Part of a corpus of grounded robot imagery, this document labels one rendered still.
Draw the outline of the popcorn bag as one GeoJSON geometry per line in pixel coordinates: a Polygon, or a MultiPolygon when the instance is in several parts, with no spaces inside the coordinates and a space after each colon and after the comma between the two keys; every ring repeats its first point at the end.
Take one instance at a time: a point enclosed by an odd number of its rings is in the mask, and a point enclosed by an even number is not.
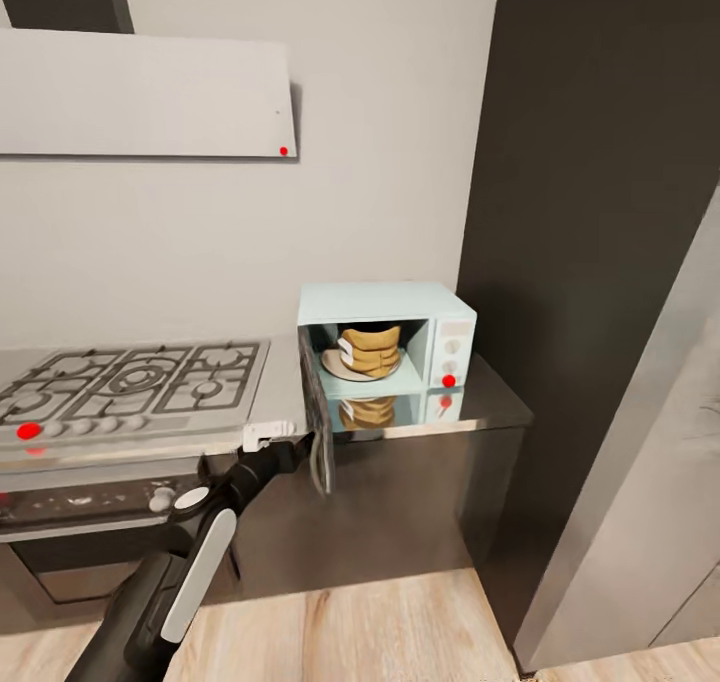
{"type": "Polygon", "coordinates": [[[399,361],[400,319],[337,323],[337,329],[345,367],[371,377],[386,377],[399,361]]]}

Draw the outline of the microwave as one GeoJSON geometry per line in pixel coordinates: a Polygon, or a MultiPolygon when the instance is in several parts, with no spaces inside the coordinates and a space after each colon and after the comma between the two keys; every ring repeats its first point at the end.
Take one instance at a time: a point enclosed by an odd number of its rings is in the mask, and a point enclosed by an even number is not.
{"type": "Polygon", "coordinates": [[[435,280],[323,283],[301,287],[297,341],[312,478],[325,511],[335,509],[331,409],[327,397],[455,387],[465,383],[477,313],[435,280]],[[345,367],[337,323],[401,320],[399,361],[386,377],[345,367]]]}

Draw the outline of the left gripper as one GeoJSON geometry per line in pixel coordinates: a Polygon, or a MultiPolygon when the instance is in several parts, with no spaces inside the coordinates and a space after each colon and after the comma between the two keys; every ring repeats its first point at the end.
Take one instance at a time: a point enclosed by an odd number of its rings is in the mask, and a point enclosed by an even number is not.
{"type": "Polygon", "coordinates": [[[313,437],[315,433],[310,432],[296,445],[292,441],[270,442],[268,447],[261,447],[257,452],[245,452],[240,445],[237,447],[239,461],[234,466],[245,467],[257,478],[257,493],[260,493],[276,474],[295,473],[299,469],[301,459],[310,457],[313,437]]]}

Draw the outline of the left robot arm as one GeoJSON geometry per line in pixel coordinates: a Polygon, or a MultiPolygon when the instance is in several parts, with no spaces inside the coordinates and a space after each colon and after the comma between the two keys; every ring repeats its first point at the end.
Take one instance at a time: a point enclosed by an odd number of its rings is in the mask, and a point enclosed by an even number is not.
{"type": "Polygon", "coordinates": [[[219,569],[250,502],[276,474],[295,473],[310,457],[310,432],[289,420],[242,426],[239,461],[172,501],[167,552],[149,551],[109,598],[104,620],[65,682],[162,682],[219,569]]]}

